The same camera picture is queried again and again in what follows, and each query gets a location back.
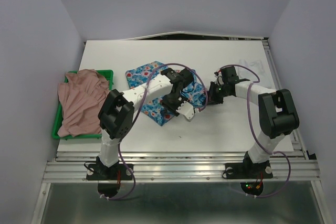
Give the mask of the blue floral skirt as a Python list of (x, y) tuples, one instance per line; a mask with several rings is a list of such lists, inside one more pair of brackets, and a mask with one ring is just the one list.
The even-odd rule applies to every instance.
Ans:
[[(147, 82), (151, 72), (158, 66), (163, 65), (159, 61), (147, 63), (135, 69), (131, 69), (125, 72), (125, 77), (130, 89), (133, 89), (139, 85)], [(188, 99), (188, 102), (196, 108), (202, 108), (206, 99), (204, 89), (197, 76), (193, 75), (194, 80), (182, 90), (182, 95)], [(170, 119), (174, 117), (172, 112), (169, 112), (160, 102), (162, 97), (156, 98), (143, 105), (141, 112), (151, 118), (159, 126), (163, 126)]]

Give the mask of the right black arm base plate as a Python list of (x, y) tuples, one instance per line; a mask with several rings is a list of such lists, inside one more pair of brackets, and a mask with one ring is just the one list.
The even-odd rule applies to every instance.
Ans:
[(269, 161), (258, 164), (226, 163), (225, 174), (226, 179), (247, 180), (257, 178), (273, 178), (273, 173)]

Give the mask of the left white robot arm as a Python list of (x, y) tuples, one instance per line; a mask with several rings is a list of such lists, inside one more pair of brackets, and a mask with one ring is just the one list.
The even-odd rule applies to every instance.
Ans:
[(119, 92), (110, 91), (98, 113), (102, 143), (98, 155), (99, 173), (106, 179), (113, 178), (119, 161), (118, 145), (133, 127), (133, 115), (144, 104), (162, 97), (162, 105), (174, 115), (191, 121), (199, 109), (188, 102), (182, 90), (194, 80), (188, 69), (176, 72), (171, 68), (135, 88)]

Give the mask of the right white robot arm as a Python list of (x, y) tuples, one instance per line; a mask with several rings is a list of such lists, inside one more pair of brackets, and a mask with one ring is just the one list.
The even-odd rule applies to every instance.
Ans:
[[(246, 99), (248, 123), (255, 144), (247, 151), (242, 163), (244, 175), (253, 177), (260, 164), (269, 160), (278, 144), (299, 126), (298, 113), (288, 89), (275, 90), (260, 86), (257, 73), (242, 65), (226, 65), (215, 72), (207, 92), (207, 104), (222, 104), (225, 97)], [(258, 106), (260, 133), (253, 128), (250, 105)]]

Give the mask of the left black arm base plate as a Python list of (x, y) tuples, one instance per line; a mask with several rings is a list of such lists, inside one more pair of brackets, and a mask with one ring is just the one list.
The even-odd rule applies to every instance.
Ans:
[(123, 164), (116, 163), (111, 167), (106, 167), (101, 163), (84, 163), (87, 170), (86, 180), (132, 180), (131, 172)]

